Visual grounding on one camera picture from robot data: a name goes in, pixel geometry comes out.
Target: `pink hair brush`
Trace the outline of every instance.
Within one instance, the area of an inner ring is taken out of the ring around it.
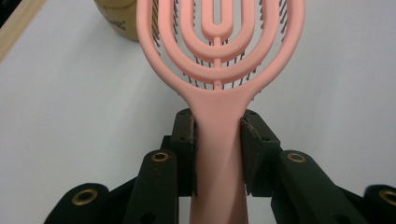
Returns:
[[[304,0],[239,4],[221,0],[215,23],[214,0],[201,0],[200,5],[192,0],[138,1],[142,49],[156,74],[187,102],[198,124],[198,192],[191,198],[191,224],[248,223],[240,118],[285,67],[303,29]],[[238,8],[241,23],[233,35]],[[158,9],[158,24],[153,9]],[[201,11],[200,20],[195,10]]]

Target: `brush head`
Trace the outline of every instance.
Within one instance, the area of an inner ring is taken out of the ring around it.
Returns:
[[[152,8],[159,9],[158,15]],[[175,80],[168,76],[209,91],[234,89],[263,77],[256,80],[261,83],[254,88],[257,93],[294,52],[304,1],[148,0],[138,2],[137,19],[151,66],[174,90],[184,84],[170,83]]]

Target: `brush handle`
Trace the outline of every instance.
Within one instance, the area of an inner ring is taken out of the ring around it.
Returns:
[[[191,198],[190,221],[191,224],[248,224],[239,132],[243,110],[214,107],[201,110],[196,117],[198,194]]]

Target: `white table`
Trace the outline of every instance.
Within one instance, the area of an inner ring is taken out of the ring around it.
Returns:
[[[249,108],[335,184],[396,186],[396,3],[306,2],[290,64]],[[71,188],[135,177],[185,107],[93,1],[47,0],[0,64],[0,223],[43,223]],[[251,223],[275,223],[268,202],[249,199]]]

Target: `wooden strip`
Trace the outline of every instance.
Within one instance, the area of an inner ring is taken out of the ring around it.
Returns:
[[[33,20],[45,0],[22,0],[0,29],[0,62],[6,58],[8,52],[22,35],[23,31]]]

